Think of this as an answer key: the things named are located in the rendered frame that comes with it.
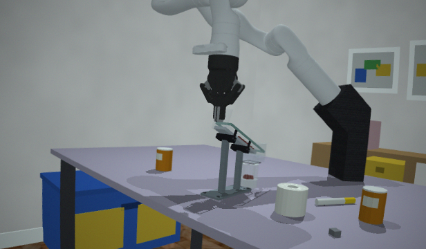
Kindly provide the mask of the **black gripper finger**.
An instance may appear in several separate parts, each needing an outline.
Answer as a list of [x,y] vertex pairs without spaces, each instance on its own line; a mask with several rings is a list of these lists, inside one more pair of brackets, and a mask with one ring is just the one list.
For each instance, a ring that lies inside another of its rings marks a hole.
[[214,105],[213,119],[216,122],[216,110],[217,110],[217,107],[218,107],[219,96],[218,96],[218,93],[216,92],[216,78],[215,77],[211,78],[211,85],[212,85],[212,89],[211,89],[209,82],[206,81],[205,83],[200,83],[200,88],[201,88],[207,102]]
[[240,96],[242,91],[245,88],[244,84],[241,84],[235,77],[235,80],[233,81],[232,90],[228,93],[223,93],[224,85],[225,85],[225,78],[220,77],[219,79],[219,91],[218,91],[218,107],[216,110],[216,121],[217,122],[223,122],[225,119],[225,110],[226,106],[230,104],[234,104],[236,99]]

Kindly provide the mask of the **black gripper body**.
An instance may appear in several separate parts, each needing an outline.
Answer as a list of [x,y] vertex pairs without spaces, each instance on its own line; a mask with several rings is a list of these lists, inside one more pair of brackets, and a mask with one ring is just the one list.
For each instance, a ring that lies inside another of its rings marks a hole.
[[224,93],[228,93],[232,90],[233,81],[237,77],[237,71],[239,68],[239,58],[232,56],[232,55],[209,55],[208,58],[208,69],[209,75],[207,77],[207,80],[212,88],[211,85],[211,78],[216,78],[216,92],[219,91],[219,78],[224,77],[225,78],[225,85],[224,85]]

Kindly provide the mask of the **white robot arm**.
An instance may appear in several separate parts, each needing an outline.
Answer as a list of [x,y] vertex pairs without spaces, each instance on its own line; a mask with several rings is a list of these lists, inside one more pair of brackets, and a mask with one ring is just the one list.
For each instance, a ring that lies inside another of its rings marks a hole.
[[308,53],[298,36],[283,24],[269,33],[255,28],[236,8],[248,0],[151,0],[151,7],[163,15],[177,15],[197,8],[212,27],[210,44],[196,45],[195,55],[232,55],[239,58],[239,39],[262,51],[289,56],[287,67],[321,105],[328,104],[340,93],[340,87]]

